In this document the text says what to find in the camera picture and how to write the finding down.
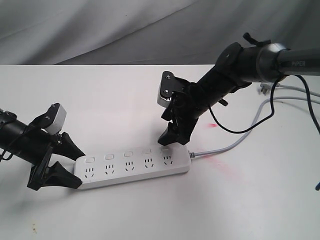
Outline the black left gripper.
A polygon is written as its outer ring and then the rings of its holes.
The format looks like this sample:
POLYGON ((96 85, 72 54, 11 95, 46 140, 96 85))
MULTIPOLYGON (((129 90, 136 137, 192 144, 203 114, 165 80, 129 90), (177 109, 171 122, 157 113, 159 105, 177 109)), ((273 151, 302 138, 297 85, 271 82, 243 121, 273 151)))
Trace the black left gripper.
POLYGON ((32 120, 21 134, 22 158, 32 164, 27 187, 65 187, 77 189, 82 180, 66 170, 58 161, 49 166, 52 154, 60 154, 71 160, 85 156, 66 132, 50 135, 46 128, 53 122, 55 107, 32 120))

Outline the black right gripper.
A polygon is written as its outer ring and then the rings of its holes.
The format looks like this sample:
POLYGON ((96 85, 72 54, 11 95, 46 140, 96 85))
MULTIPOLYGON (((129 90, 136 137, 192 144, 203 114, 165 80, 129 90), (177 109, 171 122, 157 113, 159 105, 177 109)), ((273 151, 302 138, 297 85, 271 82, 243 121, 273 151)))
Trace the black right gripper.
POLYGON ((207 96, 199 85, 182 78, 177 80, 179 89, 173 91, 171 101, 161 116, 168 122, 157 140, 162 146, 187 144, 200 115, 208 109, 207 96))

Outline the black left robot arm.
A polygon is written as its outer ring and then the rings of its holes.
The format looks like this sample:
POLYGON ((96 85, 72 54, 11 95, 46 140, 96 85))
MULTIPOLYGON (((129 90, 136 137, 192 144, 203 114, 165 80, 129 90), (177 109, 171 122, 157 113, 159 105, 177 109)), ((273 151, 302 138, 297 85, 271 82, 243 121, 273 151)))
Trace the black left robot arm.
POLYGON ((59 103, 53 104, 29 124, 19 121, 9 111, 0 112, 0 154, 2 161, 17 156, 31 164, 27 187, 65 187, 78 189, 82 180, 66 170, 60 162, 49 165, 52 155, 77 160, 85 154, 66 132, 61 132, 67 116, 59 103))

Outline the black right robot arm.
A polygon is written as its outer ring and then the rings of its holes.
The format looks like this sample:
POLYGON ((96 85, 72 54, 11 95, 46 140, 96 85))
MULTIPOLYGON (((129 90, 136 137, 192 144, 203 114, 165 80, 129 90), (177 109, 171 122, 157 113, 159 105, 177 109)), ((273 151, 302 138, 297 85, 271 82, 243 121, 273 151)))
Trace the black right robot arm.
POLYGON ((293 50, 271 40, 257 41, 247 32, 243 38, 251 47, 230 44, 198 82, 189 82, 170 71, 162 73, 157 103, 165 108, 161 117, 168 125, 159 144, 187 144, 204 112, 217 103, 227 106, 226 95, 252 83, 276 85, 290 75, 320 74, 318 48, 293 50))

